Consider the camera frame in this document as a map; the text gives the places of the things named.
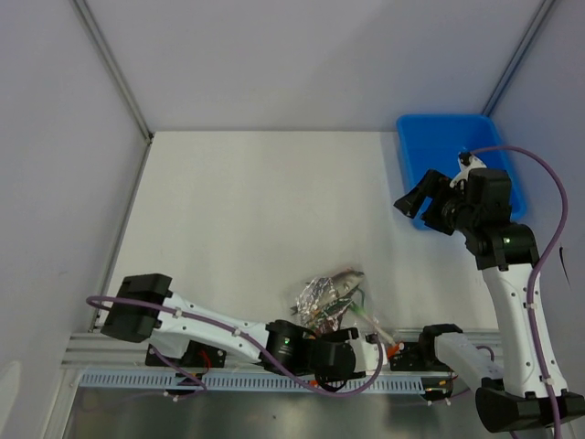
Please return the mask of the toy green onion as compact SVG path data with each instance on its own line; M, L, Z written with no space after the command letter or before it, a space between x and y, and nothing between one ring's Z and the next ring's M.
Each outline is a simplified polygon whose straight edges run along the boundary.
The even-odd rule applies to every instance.
M374 329L374 331L388 343L389 346L399 346L399 342L395 339L395 337L389 332L385 331L377 322L377 320L367 313L365 309L365 292L360 287L356 287L354 289L354 293L359 295L359 300L353 300L352 304L349 306L349 309L353 312L353 314L369 324Z

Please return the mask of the clear zip top bag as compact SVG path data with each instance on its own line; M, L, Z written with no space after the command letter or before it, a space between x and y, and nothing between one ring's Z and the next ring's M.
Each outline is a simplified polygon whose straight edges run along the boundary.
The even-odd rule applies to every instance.
M304 281L297 293L291 293L290 315L299 325L324 335L340 330L350 314L352 321L361 322L378 335L386 346L387 358L391 359L403 353L406 345L396 330L384 329L373 309L367 307L365 280L364 272L349 267Z

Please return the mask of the toy fish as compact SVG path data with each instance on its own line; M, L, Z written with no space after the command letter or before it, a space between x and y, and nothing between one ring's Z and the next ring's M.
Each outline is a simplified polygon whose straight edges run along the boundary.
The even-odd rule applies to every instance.
M324 292L335 298L343 297L356 289L364 279L364 272L346 269L325 278Z

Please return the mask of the toy meat slice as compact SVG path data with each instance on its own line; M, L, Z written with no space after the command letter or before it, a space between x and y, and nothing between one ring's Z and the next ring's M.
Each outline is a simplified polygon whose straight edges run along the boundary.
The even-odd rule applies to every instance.
M353 300L347 297L335 299L314 311L310 311L307 316L303 316L301 325L316 335L336 332L352 302Z

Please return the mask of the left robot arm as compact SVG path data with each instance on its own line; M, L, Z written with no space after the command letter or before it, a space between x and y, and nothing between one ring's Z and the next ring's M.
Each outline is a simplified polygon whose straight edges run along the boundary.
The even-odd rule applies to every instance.
M218 348L274 374L318 380L359 379L378 366L378 347L355 328L317 335L292 322L238 320L195 305L171 291L160 273L127 276L102 302L101 333L130 343L147 342L175 364L191 364L198 343Z

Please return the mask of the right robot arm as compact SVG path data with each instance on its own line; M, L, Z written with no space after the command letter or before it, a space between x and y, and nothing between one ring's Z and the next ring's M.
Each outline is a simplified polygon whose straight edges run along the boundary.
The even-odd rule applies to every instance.
M536 290L540 261L532 230L513 222L512 182L504 170L476 168L463 183L429 170L394 206L405 216L451 235L459 231L474 256L495 308L503 366L474 347L455 324L426 326L417 356L428 369L445 364L473 391L484 428L515 433L551 428L584 414L584 398L569 390L545 331Z

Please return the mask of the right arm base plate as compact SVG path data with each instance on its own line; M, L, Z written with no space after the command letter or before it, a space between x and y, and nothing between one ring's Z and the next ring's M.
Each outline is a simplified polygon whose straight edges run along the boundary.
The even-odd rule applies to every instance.
M400 342L395 346L384 346L388 368L394 372L451 372L452 370L438 360L428 360L423 356L417 342Z

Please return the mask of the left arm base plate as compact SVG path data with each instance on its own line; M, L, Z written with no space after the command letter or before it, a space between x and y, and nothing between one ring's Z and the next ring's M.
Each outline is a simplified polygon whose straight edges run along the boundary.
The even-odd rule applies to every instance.
M151 339L149 341L144 364L147 367L163 367L154 348L169 362L182 368L223 368L227 352L187 338L172 337L168 341Z

